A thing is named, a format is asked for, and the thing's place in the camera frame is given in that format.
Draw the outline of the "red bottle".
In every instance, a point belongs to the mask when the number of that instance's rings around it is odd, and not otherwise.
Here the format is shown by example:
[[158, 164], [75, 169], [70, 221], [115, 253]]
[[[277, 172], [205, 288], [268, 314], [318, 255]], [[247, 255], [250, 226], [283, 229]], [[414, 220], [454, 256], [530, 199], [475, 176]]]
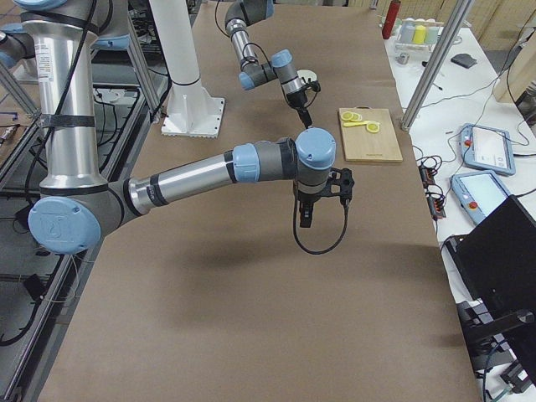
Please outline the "red bottle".
[[399, 13], [400, 5], [401, 5], [400, 0], [390, 1], [389, 8], [385, 15], [383, 26], [382, 26], [382, 38], [383, 39], [390, 38], [392, 31], [393, 31], [394, 24], [396, 22], [396, 18]]

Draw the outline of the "upper teach pendant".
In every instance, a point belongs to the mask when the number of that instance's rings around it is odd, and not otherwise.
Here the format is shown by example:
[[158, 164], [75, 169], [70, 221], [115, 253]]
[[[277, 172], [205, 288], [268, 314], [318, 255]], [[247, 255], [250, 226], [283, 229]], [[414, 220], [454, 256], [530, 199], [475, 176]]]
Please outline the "upper teach pendant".
[[516, 173], [508, 131], [468, 123], [461, 127], [460, 136], [461, 158], [468, 167], [490, 169], [504, 176]]

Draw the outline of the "lemon slice toy bottom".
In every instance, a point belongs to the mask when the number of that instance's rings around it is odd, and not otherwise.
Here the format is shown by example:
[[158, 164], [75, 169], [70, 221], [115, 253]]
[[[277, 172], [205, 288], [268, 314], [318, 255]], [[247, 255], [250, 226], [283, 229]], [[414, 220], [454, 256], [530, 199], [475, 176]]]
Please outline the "lemon slice toy bottom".
[[380, 131], [380, 124], [377, 121], [367, 121], [365, 127], [370, 133], [378, 133]]

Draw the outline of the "lower teach pendant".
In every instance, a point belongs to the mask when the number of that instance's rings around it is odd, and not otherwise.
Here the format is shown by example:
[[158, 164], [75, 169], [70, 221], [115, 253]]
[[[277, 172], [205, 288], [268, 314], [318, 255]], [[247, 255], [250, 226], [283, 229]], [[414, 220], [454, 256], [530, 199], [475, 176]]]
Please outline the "lower teach pendant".
[[480, 224], [511, 194], [492, 170], [455, 174], [451, 187], [474, 224]]

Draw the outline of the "bamboo cutting board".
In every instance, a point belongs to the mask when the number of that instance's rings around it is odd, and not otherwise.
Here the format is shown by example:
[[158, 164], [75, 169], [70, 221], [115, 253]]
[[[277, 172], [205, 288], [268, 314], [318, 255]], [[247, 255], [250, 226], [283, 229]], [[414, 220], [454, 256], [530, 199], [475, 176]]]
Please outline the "bamboo cutting board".
[[[377, 121], [378, 133], [370, 133], [365, 126], [343, 126], [341, 114], [354, 111], [363, 121]], [[402, 162], [403, 157], [388, 109], [340, 108], [339, 125], [345, 159], [349, 162]]]

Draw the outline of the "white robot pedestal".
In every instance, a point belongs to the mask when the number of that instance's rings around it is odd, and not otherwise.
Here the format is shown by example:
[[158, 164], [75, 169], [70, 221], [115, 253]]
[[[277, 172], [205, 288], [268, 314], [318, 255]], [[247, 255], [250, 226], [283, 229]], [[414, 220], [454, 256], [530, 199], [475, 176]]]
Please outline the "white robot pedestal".
[[172, 84], [162, 133], [216, 138], [224, 99], [212, 97], [202, 85], [187, 3], [153, 0], [150, 8]]

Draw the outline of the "black monitor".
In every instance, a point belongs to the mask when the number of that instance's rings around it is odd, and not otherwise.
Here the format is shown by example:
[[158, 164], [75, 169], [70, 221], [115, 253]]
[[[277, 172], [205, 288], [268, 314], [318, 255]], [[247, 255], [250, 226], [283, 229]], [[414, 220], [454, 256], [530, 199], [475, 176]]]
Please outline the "black monitor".
[[455, 261], [470, 294], [483, 301], [489, 324], [464, 327], [466, 341], [502, 334], [535, 380], [535, 220], [508, 196], [455, 246]]

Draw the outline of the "small metal cup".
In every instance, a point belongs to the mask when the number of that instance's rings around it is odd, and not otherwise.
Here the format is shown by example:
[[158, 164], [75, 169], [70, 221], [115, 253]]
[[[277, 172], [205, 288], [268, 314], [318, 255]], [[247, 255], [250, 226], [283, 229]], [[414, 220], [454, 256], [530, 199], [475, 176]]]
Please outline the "small metal cup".
[[410, 59], [410, 55], [407, 54], [407, 53], [401, 53], [397, 56], [396, 58], [396, 61], [401, 64], [401, 65], [406, 65], [408, 64], [409, 62], [409, 59]]

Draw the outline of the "black power strip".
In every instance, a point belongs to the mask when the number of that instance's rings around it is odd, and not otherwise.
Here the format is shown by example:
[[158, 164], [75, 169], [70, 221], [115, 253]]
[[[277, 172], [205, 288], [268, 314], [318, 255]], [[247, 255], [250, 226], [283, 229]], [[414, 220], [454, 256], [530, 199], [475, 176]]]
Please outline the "black power strip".
[[419, 173], [431, 218], [434, 221], [444, 219], [446, 217], [444, 210], [446, 196], [443, 189], [435, 181], [436, 170], [421, 164], [419, 165]]

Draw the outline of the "dark grey pad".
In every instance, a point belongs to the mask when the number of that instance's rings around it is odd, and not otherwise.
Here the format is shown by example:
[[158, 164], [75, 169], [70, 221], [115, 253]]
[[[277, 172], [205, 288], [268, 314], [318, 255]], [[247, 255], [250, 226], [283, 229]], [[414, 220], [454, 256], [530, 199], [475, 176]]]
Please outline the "dark grey pad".
[[451, 62], [465, 69], [470, 69], [477, 64], [477, 60], [469, 54], [456, 54], [451, 58]]

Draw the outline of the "cup rack tray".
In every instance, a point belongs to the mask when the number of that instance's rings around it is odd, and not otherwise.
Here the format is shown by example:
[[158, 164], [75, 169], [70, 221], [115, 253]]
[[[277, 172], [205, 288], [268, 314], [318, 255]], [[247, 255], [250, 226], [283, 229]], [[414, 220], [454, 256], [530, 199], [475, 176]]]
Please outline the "cup rack tray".
[[396, 49], [432, 51], [439, 41], [443, 22], [423, 18], [405, 18], [394, 42]]

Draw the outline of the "yellow cup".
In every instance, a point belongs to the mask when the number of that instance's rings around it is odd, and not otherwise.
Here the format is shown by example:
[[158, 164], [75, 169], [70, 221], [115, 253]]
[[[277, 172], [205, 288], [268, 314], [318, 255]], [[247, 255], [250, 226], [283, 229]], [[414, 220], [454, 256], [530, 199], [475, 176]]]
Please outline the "yellow cup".
[[414, 36], [412, 38], [413, 44], [424, 44], [426, 38], [426, 26], [425, 25], [415, 25]]

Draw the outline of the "aluminium frame post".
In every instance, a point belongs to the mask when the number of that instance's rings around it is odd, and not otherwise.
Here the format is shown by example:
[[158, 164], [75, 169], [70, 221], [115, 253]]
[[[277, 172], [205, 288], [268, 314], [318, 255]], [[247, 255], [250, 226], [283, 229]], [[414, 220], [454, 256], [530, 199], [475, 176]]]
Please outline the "aluminium frame post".
[[403, 131], [409, 131], [414, 123], [418, 112], [423, 106], [424, 100], [427, 97], [431, 86], [434, 84], [436, 76], [443, 65], [446, 56], [453, 45], [453, 42], [458, 35], [463, 22], [466, 20], [470, 12], [474, 0], [458, 0], [455, 7], [448, 18], [446, 25], [441, 31], [438, 43], [436, 44], [425, 70], [420, 77], [420, 80], [415, 87], [415, 91], [410, 99], [406, 111], [401, 118], [400, 127]]

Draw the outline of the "teach pendant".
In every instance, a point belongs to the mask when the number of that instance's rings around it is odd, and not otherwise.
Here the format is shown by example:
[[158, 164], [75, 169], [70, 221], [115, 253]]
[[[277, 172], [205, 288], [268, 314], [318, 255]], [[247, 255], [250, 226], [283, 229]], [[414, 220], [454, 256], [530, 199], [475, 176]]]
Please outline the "teach pendant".
[[468, 123], [461, 127], [460, 136], [461, 158], [468, 167], [490, 169], [504, 176], [516, 173], [508, 131]]
[[492, 170], [455, 174], [451, 187], [474, 224], [480, 224], [511, 194]]

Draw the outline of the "lemon slice toy top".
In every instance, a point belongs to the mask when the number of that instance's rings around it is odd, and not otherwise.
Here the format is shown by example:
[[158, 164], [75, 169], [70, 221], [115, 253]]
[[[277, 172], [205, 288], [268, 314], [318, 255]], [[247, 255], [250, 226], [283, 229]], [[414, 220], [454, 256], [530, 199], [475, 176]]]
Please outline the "lemon slice toy top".
[[341, 114], [341, 119], [343, 121], [353, 121], [355, 119], [355, 114], [351, 111], [345, 111]]

